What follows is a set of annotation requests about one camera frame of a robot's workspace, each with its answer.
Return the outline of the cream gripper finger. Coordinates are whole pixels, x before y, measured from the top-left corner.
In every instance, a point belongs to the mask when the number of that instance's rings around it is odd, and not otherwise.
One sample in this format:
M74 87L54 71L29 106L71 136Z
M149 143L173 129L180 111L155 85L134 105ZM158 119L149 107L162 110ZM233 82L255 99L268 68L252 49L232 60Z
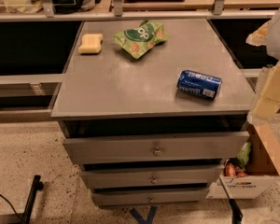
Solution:
M280 109L280 61L270 68L252 114L258 119L270 119Z
M264 24L262 24L258 30L247 37L245 42L248 45L255 47L265 46L267 44L267 34L270 23L270 21L266 21Z

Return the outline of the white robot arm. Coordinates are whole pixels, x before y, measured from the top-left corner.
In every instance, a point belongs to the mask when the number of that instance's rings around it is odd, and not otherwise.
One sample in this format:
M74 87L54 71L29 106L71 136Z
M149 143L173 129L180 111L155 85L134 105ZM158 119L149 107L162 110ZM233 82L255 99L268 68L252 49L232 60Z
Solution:
M258 78L255 101L247 117L249 123L256 124L271 119L280 109L280 8L245 42L265 46L267 54L277 60L276 66L265 69Z

